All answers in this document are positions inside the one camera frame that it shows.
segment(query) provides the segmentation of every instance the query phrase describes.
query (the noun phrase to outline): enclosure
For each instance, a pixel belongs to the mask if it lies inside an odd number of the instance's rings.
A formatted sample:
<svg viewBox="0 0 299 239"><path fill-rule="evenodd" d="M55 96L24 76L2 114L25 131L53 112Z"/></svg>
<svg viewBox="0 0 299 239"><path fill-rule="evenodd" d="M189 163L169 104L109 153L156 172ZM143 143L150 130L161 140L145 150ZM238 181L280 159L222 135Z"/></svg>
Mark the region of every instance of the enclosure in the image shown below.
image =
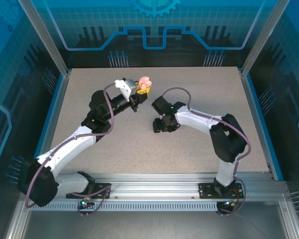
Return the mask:
<svg viewBox="0 0 299 239"><path fill-rule="evenodd" d="M65 195L26 209L22 162L71 135L95 91L142 76L138 111L61 171L111 183L101 209L81 218ZM171 87L250 140L238 216L200 199L219 162L207 135L153 133L151 104ZM0 0L0 238L57 237L299 239L299 0Z"/></svg>

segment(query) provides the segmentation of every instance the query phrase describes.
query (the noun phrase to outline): gear logo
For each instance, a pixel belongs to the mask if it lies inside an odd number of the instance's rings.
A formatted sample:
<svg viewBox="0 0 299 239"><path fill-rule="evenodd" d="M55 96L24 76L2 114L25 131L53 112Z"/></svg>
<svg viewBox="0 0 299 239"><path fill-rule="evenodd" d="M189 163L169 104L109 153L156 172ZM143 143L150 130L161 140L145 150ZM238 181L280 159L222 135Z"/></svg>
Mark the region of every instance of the gear logo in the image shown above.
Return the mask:
<svg viewBox="0 0 299 239"><path fill-rule="evenodd" d="M145 13L146 16L156 17L169 14L171 9L176 9L176 4L180 0L131 0L134 10L139 10L140 14Z"/></svg>
<svg viewBox="0 0 299 239"><path fill-rule="evenodd" d="M9 25L17 20L19 15L17 0L0 0L0 15Z"/></svg>

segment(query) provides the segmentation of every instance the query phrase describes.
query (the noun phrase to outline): black bracket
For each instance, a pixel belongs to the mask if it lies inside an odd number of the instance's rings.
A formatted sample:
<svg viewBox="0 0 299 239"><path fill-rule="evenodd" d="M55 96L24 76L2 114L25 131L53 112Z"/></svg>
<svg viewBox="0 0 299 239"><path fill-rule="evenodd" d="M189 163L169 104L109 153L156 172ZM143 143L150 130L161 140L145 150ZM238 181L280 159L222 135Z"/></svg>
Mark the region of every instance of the black bracket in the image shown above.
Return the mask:
<svg viewBox="0 0 299 239"><path fill-rule="evenodd" d="M95 183L93 192L100 191L101 189L103 189L109 185L111 185L111 184L110 183ZM102 193L92 196L91 199L103 199L104 195L106 194L106 191L107 190L104 190ZM67 199L82 199L82 197L74 196L72 194L67 194L66 198ZM108 192L108 195L105 197L105 199L109 199L109 198L110 198L110 191Z"/></svg>
<svg viewBox="0 0 299 239"><path fill-rule="evenodd" d="M243 189L240 183L233 183L230 187L225 188L223 196L220 196L215 191L214 183L199 183L199 198L200 199L236 199L237 194L234 190L238 190L239 199L244 198Z"/></svg>

